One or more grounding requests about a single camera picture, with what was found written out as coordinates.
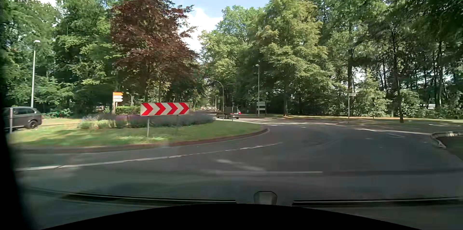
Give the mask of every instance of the asphalt road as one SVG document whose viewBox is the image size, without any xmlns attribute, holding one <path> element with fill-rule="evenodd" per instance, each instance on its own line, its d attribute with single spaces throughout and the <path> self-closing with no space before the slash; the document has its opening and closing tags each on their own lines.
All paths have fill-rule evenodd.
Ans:
<svg viewBox="0 0 463 230">
<path fill-rule="evenodd" d="M 424 133 L 265 118 L 220 122 L 254 122 L 270 131 L 148 150 L 17 153 L 18 180 L 37 227 L 146 208 L 63 202 L 53 191 L 239 203 L 252 203 L 256 191 L 274 191 L 282 205 L 294 200 L 463 196 L 463 161 L 435 147 Z M 37 189 L 50 193 L 45 197 Z M 62 216 L 51 218 L 50 213 Z"/>
</svg>

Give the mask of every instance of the direction sign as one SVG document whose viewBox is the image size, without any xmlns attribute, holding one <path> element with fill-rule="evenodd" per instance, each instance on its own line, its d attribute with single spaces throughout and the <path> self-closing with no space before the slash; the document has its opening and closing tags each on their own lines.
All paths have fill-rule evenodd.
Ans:
<svg viewBox="0 0 463 230">
<path fill-rule="evenodd" d="M 190 103 L 142 103 L 140 116 L 189 114 Z"/>
</svg>

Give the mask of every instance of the car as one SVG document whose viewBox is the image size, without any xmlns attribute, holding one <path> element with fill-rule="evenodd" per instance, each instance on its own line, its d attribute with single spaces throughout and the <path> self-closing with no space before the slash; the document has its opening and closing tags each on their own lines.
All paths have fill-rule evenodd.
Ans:
<svg viewBox="0 0 463 230">
<path fill-rule="evenodd" d="M 20 128 L 37 128 L 42 125 L 42 114 L 32 107 L 11 107 L 13 109 L 13 130 Z M 4 129 L 10 128 L 10 108 L 3 109 Z"/>
<path fill-rule="evenodd" d="M 217 118 L 236 118 L 239 119 L 239 116 L 241 115 L 241 111 L 238 109 L 238 107 L 224 107 L 223 111 L 222 109 L 218 110 L 218 113 L 216 114 Z"/>
</svg>

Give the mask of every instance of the road sign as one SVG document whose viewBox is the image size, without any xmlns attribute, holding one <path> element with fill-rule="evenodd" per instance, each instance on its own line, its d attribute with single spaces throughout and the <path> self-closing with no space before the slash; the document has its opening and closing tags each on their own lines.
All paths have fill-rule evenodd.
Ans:
<svg viewBox="0 0 463 230">
<path fill-rule="evenodd" d="M 140 116 L 185 115 L 190 112 L 190 103 L 142 103 Z"/>
</svg>

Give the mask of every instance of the street lamp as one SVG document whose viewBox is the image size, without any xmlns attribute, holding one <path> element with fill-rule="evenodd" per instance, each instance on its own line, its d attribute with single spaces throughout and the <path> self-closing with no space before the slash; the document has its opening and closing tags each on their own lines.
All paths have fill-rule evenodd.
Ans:
<svg viewBox="0 0 463 230">
<path fill-rule="evenodd" d="M 32 92 L 31 92 L 31 107 L 34 107 L 34 79 L 35 79 L 35 43 L 40 43 L 39 40 L 34 41 L 34 59 L 32 60 Z"/>
<path fill-rule="evenodd" d="M 258 67 L 258 102 L 260 101 L 260 66 L 259 64 L 256 64 Z M 259 104 L 256 105 L 258 109 L 258 117 L 260 117 L 260 109 L 259 109 Z"/>
<path fill-rule="evenodd" d="M 217 81 L 217 80 L 214 80 L 214 79 L 210 79 L 210 80 L 216 81 L 217 83 L 219 83 L 220 85 L 222 85 L 222 83 L 219 82 L 219 81 Z M 225 106 L 224 106 L 224 104 L 225 104 L 225 96 L 224 96 L 224 95 L 225 95 L 225 93 L 224 93 L 224 86 L 222 85 L 222 115 L 223 115 L 223 116 L 222 116 L 222 120 L 225 118 L 225 113 L 224 113 L 224 112 L 225 112 Z"/>
</svg>

